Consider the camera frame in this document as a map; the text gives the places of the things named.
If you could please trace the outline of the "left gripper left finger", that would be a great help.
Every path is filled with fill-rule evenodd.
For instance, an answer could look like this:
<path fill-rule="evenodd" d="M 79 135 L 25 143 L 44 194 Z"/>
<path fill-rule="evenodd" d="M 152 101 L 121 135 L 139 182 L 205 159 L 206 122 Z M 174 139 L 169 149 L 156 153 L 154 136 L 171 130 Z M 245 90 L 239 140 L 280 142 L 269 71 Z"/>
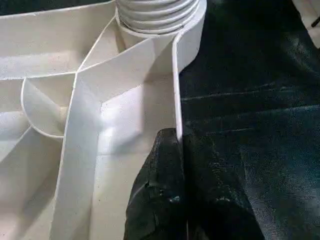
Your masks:
<path fill-rule="evenodd" d="M 185 209 L 185 175 L 176 130 L 164 128 L 132 185 L 124 239 L 185 240 Z"/>

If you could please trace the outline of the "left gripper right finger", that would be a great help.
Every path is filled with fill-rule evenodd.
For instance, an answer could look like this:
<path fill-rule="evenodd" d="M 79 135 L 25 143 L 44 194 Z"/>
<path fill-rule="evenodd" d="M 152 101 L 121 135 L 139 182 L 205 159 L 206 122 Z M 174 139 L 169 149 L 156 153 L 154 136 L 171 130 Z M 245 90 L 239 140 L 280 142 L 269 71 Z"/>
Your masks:
<path fill-rule="evenodd" d="M 234 167 L 207 136 L 183 137 L 191 240 L 263 240 L 264 234 Z"/>

